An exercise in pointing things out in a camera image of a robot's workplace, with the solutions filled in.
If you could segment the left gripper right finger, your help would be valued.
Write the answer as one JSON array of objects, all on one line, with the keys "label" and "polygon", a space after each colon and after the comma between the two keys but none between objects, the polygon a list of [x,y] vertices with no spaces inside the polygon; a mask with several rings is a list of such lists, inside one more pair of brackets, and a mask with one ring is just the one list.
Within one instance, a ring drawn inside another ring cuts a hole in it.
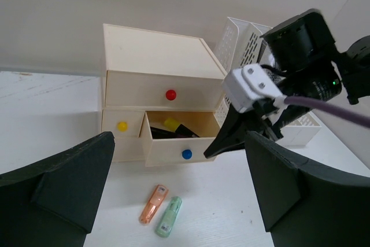
[{"label": "left gripper right finger", "polygon": [[369,178],[332,168],[249,131],[245,151],[275,246],[369,246]]}]

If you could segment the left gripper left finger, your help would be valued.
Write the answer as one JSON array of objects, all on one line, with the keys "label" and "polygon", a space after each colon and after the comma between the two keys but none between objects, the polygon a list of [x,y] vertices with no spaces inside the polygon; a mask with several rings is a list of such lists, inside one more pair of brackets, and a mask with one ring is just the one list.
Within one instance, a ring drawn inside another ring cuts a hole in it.
[{"label": "left gripper left finger", "polygon": [[83,246],[92,232],[115,142],[103,132],[1,174],[1,246]]}]

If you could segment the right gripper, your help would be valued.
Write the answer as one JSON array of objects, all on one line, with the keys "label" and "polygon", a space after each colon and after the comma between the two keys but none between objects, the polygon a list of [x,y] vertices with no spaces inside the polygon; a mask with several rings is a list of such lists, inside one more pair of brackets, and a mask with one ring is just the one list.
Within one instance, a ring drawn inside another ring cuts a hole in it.
[{"label": "right gripper", "polygon": [[[311,111],[311,102],[327,102],[342,91],[333,67],[298,71],[279,82],[277,88],[280,95],[265,96],[253,104],[261,117],[262,127],[257,132],[270,140],[282,139],[281,129]],[[239,113],[230,105],[219,133],[203,153],[205,158],[244,149],[248,130],[254,130],[254,111]]]}]

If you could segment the yellow highlighter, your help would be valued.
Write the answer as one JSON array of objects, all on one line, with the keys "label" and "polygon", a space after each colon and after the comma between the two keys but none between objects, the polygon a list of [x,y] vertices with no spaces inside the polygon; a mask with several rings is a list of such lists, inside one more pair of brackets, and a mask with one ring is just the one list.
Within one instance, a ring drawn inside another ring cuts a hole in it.
[{"label": "yellow highlighter", "polygon": [[184,124],[173,118],[167,118],[164,121],[164,126],[178,135],[189,138],[199,138],[199,136],[195,132],[191,131]]}]

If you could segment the beige wooden drawer cabinet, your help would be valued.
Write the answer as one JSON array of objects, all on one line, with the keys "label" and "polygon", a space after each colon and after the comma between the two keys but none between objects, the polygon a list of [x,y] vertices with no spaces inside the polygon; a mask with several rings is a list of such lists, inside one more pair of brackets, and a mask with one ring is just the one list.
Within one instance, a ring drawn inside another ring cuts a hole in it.
[{"label": "beige wooden drawer cabinet", "polygon": [[[100,129],[115,138],[113,161],[149,167],[200,163],[220,130],[225,70],[201,38],[103,25]],[[153,139],[167,118],[199,138]]]}]

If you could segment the orange clip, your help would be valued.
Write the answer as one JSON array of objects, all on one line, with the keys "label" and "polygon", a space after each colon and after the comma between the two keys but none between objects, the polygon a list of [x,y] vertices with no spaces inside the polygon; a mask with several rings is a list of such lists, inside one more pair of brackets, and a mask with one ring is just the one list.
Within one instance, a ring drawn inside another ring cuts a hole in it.
[{"label": "orange clip", "polygon": [[140,215],[139,221],[142,224],[149,224],[151,222],[152,218],[165,200],[167,194],[168,189],[164,185],[157,185],[155,187]]}]

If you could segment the mint green clip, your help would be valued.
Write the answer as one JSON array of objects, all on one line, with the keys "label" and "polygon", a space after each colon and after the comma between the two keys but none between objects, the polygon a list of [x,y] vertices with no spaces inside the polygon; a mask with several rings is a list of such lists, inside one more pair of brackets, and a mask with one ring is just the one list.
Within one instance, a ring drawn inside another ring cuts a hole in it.
[{"label": "mint green clip", "polygon": [[177,215],[182,205],[182,199],[178,196],[171,198],[166,210],[164,211],[155,233],[161,238],[168,238],[175,224]]}]

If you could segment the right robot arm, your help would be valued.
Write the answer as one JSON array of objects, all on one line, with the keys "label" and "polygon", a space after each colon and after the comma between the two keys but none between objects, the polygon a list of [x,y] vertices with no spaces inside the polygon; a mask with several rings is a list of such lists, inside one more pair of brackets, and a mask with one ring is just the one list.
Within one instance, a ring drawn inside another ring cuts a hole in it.
[{"label": "right robot arm", "polygon": [[227,74],[223,88],[230,107],[206,158],[243,149],[249,131],[278,141],[283,127],[313,109],[369,127],[368,116],[330,104],[342,90],[352,105],[369,96],[368,37],[341,53],[321,11],[309,9],[262,38],[276,66],[250,64]]}]

